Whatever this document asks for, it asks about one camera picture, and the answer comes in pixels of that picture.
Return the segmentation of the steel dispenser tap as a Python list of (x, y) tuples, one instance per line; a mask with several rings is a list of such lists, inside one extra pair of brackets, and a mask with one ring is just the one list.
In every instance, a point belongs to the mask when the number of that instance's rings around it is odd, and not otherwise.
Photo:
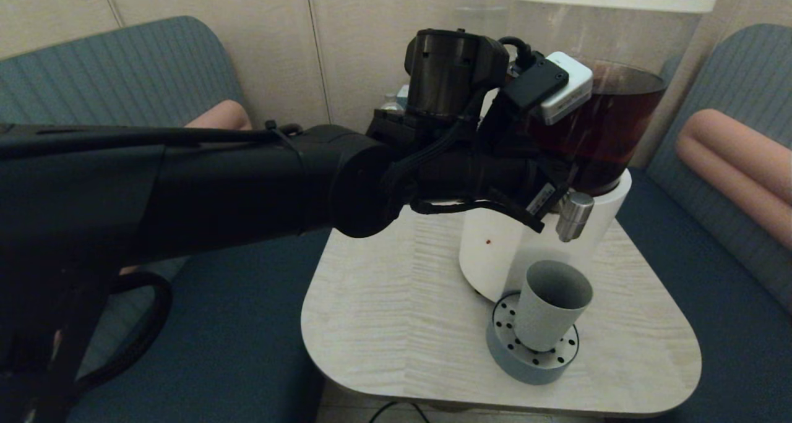
[(571, 242), (582, 235), (595, 206), (594, 198), (583, 192), (571, 191), (558, 204), (556, 232), (560, 242)]

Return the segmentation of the grey plastic cup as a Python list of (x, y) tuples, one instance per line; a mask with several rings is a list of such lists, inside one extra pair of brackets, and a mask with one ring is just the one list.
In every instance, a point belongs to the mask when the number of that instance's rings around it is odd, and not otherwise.
[(557, 262), (539, 260), (523, 277), (515, 316), (515, 335), (537, 352), (554, 349), (591, 304), (592, 284), (581, 271)]

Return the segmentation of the large white tea dispenser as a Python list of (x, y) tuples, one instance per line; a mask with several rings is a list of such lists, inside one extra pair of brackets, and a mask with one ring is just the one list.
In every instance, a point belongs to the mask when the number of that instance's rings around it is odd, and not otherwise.
[(489, 210), (464, 217), (461, 271), (473, 290), (497, 301), (520, 288), (538, 260), (586, 270), (630, 191), (627, 165), (686, 53), (717, 0), (511, 0), (509, 33), (535, 50), (563, 52), (592, 72), (592, 95), (556, 124), (525, 115), (530, 133), (566, 165), (572, 189), (594, 206), (580, 236), (563, 242), (560, 215), (540, 234)]

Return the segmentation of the small white water dispenser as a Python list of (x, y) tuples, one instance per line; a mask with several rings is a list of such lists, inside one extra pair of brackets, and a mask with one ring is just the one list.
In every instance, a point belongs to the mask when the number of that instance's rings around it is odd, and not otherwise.
[(498, 39), (507, 34), (511, 0), (454, 0), (452, 25)]

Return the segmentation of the pink bolster cushion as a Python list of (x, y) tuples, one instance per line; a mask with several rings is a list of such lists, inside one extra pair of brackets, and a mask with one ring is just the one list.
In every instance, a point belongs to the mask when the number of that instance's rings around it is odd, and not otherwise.
[(675, 152), (688, 169), (792, 252), (792, 149), (707, 108), (682, 125)]
[(186, 128), (252, 130), (252, 122), (240, 103), (226, 100), (188, 122)]

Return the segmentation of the round grey drip tray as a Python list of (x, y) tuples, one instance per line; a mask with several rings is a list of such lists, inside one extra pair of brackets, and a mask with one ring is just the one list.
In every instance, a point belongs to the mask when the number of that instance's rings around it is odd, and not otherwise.
[(570, 327), (551, 350), (529, 349), (515, 332), (518, 291), (509, 291), (491, 310), (486, 328), (486, 345), (495, 363), (515, 380), (529, 385), (546, 385), (558, 380), (577, 358), (580, 336)]

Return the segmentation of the teal upholstered bench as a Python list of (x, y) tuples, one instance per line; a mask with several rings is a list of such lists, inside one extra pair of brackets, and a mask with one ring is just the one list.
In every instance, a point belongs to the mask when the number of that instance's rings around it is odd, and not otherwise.
[(792, 27), (753, 25), (718, 45), (650, 164), (630, 170), (617, 221), (690, 322), (702, 373), (676, 409), (606, 423), (792, 423), (792, 249), (677, 157), (705, 108), (792, 148)]
[[(0, 124), (183, 128), (240, 93), (220, 41), (192, 17), (0, 62)], [(164, 279), (170, 309), (150, 347), (65, 423), (313, 423), (323, 381), (296, 319), (321, 246), (266, 242), (122, 267)]]

